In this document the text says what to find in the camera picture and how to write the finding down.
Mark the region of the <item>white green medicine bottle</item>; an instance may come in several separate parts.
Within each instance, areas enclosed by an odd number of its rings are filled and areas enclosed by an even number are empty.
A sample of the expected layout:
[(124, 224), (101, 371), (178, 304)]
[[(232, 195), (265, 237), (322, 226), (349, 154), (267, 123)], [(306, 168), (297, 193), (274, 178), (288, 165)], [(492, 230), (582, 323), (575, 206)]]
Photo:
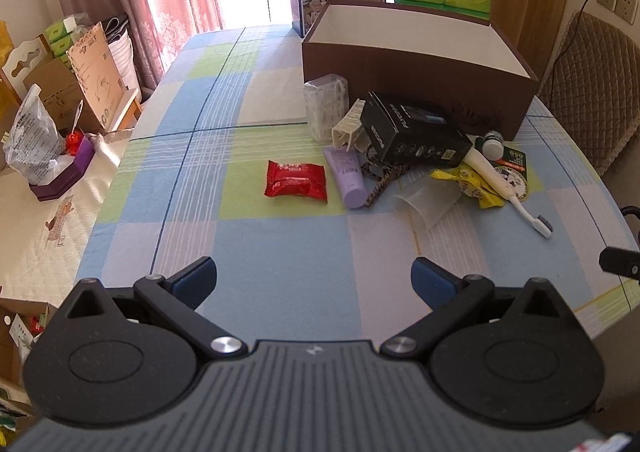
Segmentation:
[(504, 154), (504, 141), (500, 132), (492, 130), (484, 135), (480, 142), (480, 152), (491, 162), (501, 160)]

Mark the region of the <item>plaid tablecloth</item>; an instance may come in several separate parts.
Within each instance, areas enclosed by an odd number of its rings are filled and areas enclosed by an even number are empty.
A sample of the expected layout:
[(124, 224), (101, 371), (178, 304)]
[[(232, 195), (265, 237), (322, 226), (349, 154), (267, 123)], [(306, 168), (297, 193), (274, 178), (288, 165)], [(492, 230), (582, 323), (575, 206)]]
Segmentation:
[(515, 145), (527, 157), (526, 208), (460, 198), (431, 229), (399, 209), (392, 183), (369, 208), (267, 198), (269, 162), (323, 164), (305, 125), (302, 55), (288, 26), (191, 37), (137, 123), (77, 271), (108, 287), (169, 276), (203, 256), (218, 270), (201, 313), (246, 342), (382, 342), (427, 312), (410, 282), (425, 256), (499, 285), (549, 279), (591, 336), (636, 313), (639, 287), (599, 267), (606, 246), (634, 248), (611, 194), (539, 101)]

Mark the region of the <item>clear tissue pack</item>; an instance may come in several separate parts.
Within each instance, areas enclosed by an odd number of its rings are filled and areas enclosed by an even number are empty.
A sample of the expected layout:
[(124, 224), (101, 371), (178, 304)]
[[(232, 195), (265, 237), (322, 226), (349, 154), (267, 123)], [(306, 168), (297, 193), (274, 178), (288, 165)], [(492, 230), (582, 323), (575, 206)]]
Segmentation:
[(349, 109), (348, 82), (337, 74), (324, 75), (304, 85), (306, 120), (314, 141), (328, 144), (333, 127)]

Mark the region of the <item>purple gift box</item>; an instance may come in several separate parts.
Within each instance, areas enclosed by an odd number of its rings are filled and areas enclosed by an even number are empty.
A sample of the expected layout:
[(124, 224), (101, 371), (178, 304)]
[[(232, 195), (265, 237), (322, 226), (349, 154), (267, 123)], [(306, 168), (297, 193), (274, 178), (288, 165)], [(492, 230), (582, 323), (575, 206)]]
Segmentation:
[(29, 189), (40, 202), (57, 200), (85, 175), (96, 150), (87, 136), (82, 138), (76, 155), (50, 183), (42, 186), (29, 185)]

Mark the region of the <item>white electric toothbrush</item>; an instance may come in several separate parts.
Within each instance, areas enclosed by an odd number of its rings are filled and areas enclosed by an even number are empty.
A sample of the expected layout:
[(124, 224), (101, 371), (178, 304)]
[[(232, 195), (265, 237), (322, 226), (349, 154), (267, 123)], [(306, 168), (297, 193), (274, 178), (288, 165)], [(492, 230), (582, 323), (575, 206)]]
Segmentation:
[(492, 187), (492, 190), (497, 192), (504, 200), (511, 203), (518, 213), (528, 221), (540, 235), (544, 238), (551, 238), (553, 230), (547, 220), (541, 216), (534, 218), (524, 208), (512, 186), (503, 179), (503, 176), (495, 170), (495, 167), (489, 163), (489, 160), (484, 157), (480, 151), (474, 148), (469, 149), (463, 161), (473, 168)]

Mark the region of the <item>black product box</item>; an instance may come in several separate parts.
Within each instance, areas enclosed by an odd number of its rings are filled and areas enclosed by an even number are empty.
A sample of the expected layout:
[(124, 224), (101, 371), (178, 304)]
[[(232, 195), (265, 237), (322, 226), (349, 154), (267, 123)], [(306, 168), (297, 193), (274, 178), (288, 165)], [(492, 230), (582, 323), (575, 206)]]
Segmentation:
[(472, 149), (469, 137), (436, 105), (370, 91), (360, 120), (385, 164), (456, 167)]

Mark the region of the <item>red snack packet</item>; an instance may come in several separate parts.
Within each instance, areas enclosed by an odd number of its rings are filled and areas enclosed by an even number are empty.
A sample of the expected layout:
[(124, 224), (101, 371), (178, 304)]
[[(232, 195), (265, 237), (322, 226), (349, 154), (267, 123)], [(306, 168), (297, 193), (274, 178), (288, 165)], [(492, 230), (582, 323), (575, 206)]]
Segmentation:
[(277, 196), (301, 196), (326, 203), (326, 172), (316, 164), (280, 164), (268, 162), (266, 187), (267, 198)]

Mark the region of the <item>purple cream tube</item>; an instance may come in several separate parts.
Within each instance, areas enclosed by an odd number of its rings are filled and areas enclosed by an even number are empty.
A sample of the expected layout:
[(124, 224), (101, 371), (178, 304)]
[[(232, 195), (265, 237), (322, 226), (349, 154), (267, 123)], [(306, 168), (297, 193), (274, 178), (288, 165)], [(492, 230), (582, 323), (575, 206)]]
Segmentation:
[(356, 151), (325, 146), (322, 149), (328, 162), (343, 204), (349, 209), (357, 209), (366, 204), (368, 192)]

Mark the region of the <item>brown quilted chair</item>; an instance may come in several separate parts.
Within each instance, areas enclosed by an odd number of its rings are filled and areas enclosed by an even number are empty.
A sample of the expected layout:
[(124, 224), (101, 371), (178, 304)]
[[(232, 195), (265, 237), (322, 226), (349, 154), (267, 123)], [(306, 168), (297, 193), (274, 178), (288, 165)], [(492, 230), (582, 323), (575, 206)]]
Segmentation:
[(603, 175), (639, 137), (639, 46), (589, 13), (570, 19), (538, 97)]

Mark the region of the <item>green round-pattern packet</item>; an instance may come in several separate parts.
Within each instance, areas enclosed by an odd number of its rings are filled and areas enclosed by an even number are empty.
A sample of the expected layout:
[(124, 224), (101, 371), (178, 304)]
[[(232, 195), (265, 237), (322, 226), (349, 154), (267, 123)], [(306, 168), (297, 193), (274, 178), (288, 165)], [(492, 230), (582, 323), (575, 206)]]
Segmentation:
[(526, 154), (519, 149), (505, 146), (502, 157), (492, 162), (492, 166), (512, 186), (520, 201), (528, 197)]

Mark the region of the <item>clear plastic cup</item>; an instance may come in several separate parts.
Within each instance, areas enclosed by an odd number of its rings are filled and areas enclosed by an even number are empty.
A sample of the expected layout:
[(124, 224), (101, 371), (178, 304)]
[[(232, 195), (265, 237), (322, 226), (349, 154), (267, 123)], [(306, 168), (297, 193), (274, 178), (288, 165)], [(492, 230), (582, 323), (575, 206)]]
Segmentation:
[(395, 206), (400, 218), (416, 233), (426, 233), (454, 207), (461, 195), (454, 181), (425, 175), (395, 195)]

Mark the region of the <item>leopard print hair band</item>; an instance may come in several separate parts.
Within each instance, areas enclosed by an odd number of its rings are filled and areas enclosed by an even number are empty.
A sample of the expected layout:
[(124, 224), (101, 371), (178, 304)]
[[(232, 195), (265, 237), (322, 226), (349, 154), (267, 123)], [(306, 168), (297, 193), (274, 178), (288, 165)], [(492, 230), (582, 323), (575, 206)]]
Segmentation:
[(410, 172), (411, 164), (390, 164), (383, 162), (375, 148), (370, 144), (363, 152), (364, 161), (361, 164), (361, 171), (365, 177), (374, 179), (375, 186), (364, 202), (364, 206), (371, 207), (390, 186), (390, 184), (400, 179)]

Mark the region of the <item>yellow snack packet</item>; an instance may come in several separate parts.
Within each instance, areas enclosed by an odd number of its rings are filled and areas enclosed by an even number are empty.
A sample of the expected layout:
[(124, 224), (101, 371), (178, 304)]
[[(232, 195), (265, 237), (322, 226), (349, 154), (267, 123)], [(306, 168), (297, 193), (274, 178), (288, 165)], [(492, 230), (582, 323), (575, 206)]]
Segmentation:
[(434, 169), (430, 176), (436, 180), (457, 183), (464, 195), (477, 199), (480, 209), (502, 207), (506, 204), (506, 201), (488, 182), (468, 165), (462, 164), (449, 169)]

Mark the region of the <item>brown cardboard storage box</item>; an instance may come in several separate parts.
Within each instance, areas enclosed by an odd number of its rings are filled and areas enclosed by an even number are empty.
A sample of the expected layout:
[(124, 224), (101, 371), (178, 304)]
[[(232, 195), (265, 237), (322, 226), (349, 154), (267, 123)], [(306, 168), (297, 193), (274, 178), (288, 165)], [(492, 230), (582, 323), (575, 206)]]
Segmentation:
[(303, 75), (337, 74), (352, 99), (375, 91), (437, 105), (469, 134), (513, 140), (539, 79), (491, 22), (454, 12), (331, 1), (302, 41)]

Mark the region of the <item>white plastic bag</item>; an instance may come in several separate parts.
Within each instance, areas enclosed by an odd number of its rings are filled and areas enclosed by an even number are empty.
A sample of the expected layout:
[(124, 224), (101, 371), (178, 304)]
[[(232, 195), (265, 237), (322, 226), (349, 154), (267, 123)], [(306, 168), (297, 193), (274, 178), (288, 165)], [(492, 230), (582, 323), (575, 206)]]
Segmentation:
[(58, 172), (65, 142), (40, 99), (41, 88), (32, 84), (2, 138), (6, 164), (33, 186), (49, 184)]

